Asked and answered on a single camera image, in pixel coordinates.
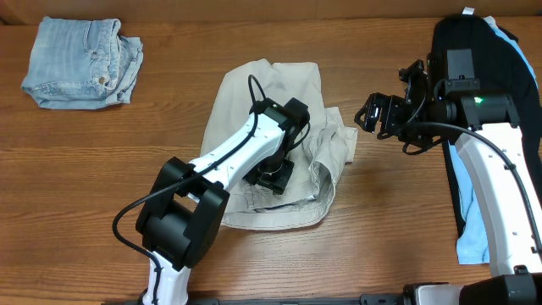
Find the beige khaki shorts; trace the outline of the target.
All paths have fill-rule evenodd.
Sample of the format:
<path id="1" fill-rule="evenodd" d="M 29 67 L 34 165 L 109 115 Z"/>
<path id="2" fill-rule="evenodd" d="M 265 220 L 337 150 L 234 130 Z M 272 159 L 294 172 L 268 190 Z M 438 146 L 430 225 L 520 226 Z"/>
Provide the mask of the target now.
<path id="1" fill-rule="evenodd" d="M 251 97 L 266 95 L 279 104 L 296 98 L 308 106 L 310 131 L 289 153 L 293 174 L 281 195 L 245 181 L 230 193 L 223 225 L 242 230 L 288 230 L 315 225 L 328 213 L 345 166 L 355 155 L 358 131 L 345 126 L 337 107 L 326 108 L 321 76 L 313 62 L 273 63 L 263 58 L 226 73 L 204 132 L 206 154 L 238 131 Z"/>

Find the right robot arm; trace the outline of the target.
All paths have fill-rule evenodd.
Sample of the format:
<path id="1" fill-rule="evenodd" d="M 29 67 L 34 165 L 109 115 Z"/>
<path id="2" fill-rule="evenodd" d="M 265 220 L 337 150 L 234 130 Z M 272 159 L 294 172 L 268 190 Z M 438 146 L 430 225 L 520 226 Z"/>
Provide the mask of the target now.
<path id="1" fill-rule="evenodd" d="M 400 69 L 404 97 L 373 93 L 355 123 L 425 153 L 455 144 L 473 183 L 489 245 L 487 280 L 410 284 L 397 304 L 539 304 L 541 207 L 523 156 L 512 97 L 481 88 L 468 49 L 431 53 Z"/>

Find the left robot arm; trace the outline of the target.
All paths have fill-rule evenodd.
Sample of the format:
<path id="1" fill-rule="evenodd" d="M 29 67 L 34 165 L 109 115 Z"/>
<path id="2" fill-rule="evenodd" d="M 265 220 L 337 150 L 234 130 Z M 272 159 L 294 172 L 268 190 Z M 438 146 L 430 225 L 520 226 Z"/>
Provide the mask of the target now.
<path id="1" fill-rule="evenodd" d="M 230 192 L 245 180 L 283 194 L 294 169 L 287 160 L 309 126 L 306 104 L 256 103 L 247 122 L 206 155 L 185 163 L 171 158 L 158 173 L 135 223 L 151 254 L 140 304 L 185 304 L 191 269 L 206 255 L 221 225 Z"/>

